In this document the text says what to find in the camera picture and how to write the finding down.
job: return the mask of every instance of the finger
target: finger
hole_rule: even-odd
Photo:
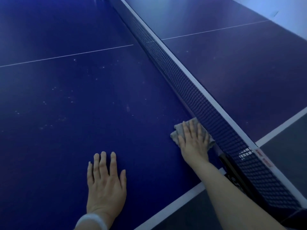
[[[93,165],[91,162],[89,162],[87,167],[87,185],[90,188],[93,184],[94,184]]]
[[[123,170],[120,173],[119,181],[120,181],[120,185],[122,187],[122,190],[126,192],[126,186],[127,186],[126,170]]]
[[[189,130],[187,124],[185,123],[185,121],[183,121],[182,126],[183,126],[183,132],[185,133],[185,140],[190,141],[191,140],[191,134],[190,134],[190,130]]]
[[[191,131],[191,137],[192,139],[196,139],[196,132],[194,129],[194,121],[190,120],[190,131]]]
[[[93,174],[94,174],[94,182],[97,182],[100,179],[100,173],[99,173],[99,154],[98,153],[96,153],[94,155]]]
[[[200,123],[197,124],[197,138],[200,142],[203,142],[203,131]]]
[[[178,141],[179,141],[179,147],[181,148],[181,150],[183,150],[185,148],[185,140],[181,135],[178,136]]]
[[[208,145],[209,145],[209,133],[206,131],[206,136],[205,136],[205,146],[206,149],[208,149]]]
[[[99,171],[100,171],[100,177],[102,180],[106,181],[109,177],[108,169],[106,167],[106,152],[102,152],[100,155],[100,163],[99,163]]]
[[[117,163],[116,163],[116,154],[115,152],[111,153],[111,163],[110,163],[110,176],[117,177]]]

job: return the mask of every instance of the gray cloth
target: gray cloth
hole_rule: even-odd
[[[196,135],[197,135],[197,124],[198,124],[198,120],[197,118],[191,119],[193,120],[194,123],[194,129],[196,131]],[[187,126],[190,127],[190,121],[186,122]],[[171,138],[173,139],[173,141],[179,146],[179,141],[178,141],[178,136],[181,135],[183,137],[183,139],[185,140],[185,133],[183,131],[183,126],[182,123],[179,123],[177,125],[174,126],[174,128],[176,129],[174,132],[171,133]],[[202,133],[203,133],[203,138],[205,139],[205,134],[206,134],[206,129],[201,126],[202,128]],[[215,144],[214,139],[212,139],[212,136],[209,136],[209,145],[208,145],[208,149],[212,148],[212,146]]]

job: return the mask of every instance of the hand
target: hand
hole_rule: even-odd
[[[126,171],[117,175],[116,154],[111,153],[110,175],[106,167],[106,152],[94,155],[94,170],[91,162],[87,168],[88,199],[87,213],[99,215],[107,225],[112,226],[115,218],[124,207],[126,200]]]
[[[188,165],[194,169],[196,164],[200,161],[205,161],[209,163],[208,159],[208,144],[209,144],[209,134],[206,132],[205,140],[203,139],[201,124],[198,123],[198,133],[196,135],[194,124],[190,122],[190,129],[185,122],[182,123],[183,130],[185,133],[185,140],[180,135],[178,136],[179,146],[181,149],[181,154],[183,159]]]

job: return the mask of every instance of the blue table surface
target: blue table surface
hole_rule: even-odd
[[[307,106],[304,39],[233,0],[126,1],[254,142]]]
[[[108,2],[0,0],[0,28],[1,65],[133,44],[0,68],[0,229],[72,229],[101,151],[127,170],[113,229],[200,182],[169,136],[191,116]]]

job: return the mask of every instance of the white wristband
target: white wristband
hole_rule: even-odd
[[[77,224],[76,224],[76,227],[83,221],[83,220],[94,220],[98,225],[99,227],[101,228],[101,230],[108,230],[106,224],[104,223],[104,221],[102,220],[102,218],[100,218],[98,215],[96,214],[85,214],[84,216],[82,216]]]

